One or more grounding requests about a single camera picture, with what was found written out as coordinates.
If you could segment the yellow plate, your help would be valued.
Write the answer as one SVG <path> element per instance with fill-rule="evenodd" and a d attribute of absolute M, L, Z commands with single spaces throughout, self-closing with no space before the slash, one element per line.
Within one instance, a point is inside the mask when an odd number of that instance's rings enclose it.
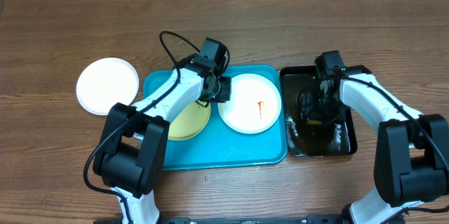
<path fill-rule="evenodd" d="M 200 133 L 206 127 L 211 114 L 211 106 L 205 105 L 193 102 L 184 108 L 170 124 L 168 139 L 187 140 Z"/>

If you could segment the white plate blue rim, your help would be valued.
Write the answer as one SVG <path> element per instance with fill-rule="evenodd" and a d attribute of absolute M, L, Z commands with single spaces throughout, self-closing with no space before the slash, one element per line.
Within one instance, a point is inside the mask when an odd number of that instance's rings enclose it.
<path fill-rule="evenodd" d="M 245 134 L 266 131 L 281 113 L 281 95 L 268 78 L 240 74 L 231 78 L 230 100 L 217 105 L 229 128 Z"/>

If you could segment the white pink plate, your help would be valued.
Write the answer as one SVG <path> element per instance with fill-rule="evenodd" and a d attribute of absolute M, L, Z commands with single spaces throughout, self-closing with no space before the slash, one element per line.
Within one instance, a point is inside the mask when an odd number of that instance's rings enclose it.
<path fill-rule="evenodd" d="M 103 58 L 92 62 L 79 75 L 76 97 L 86 111 L 103 116 L 117 103 L 131 104 L 139 85 L 138 73 L 129 62 Z"/>

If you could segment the green yellow sponge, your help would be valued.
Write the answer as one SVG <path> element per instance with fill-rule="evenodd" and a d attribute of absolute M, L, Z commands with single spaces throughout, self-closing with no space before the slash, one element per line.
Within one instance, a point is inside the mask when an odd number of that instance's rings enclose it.
<path fill-rule="evenodd" d="M 319 121 L 319 120 L 307 120 L 306 123 L 309 124 L 309 125 L 315 125 L 315 126 L 322 126 L 323 125 L 323 122 Z"/>

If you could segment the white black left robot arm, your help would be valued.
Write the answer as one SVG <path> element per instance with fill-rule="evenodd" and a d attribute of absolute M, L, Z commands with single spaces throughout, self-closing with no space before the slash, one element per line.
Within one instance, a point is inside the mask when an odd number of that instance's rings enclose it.
<path fill-rule="evenodd" d="M 230 99 L 226 68 L 190 62 L 175 67 L 167 81 L 134 105 L 115 104 L 107 115 L 98 146 L 85 167 L 101 177 L 105 188 L 85 184 L 118 198 L 122 223 L 157 223 L 154 187 L 163 170 L 170 124 L 193 102 Z"/>

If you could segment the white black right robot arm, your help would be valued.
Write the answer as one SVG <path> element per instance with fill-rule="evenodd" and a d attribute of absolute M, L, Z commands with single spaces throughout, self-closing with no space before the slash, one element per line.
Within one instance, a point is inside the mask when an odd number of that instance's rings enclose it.
<path fill-rule="evenodd" d="M 302 118 L 334 124 L 353 109 L 377 135 L 375 186 L 342 211 L 343 223 L 403 223 L 411 211 L 448 195 L 448 122 L 422 114 L 382 87 L 362 65 L 318 68 L 298 94 Z"/>

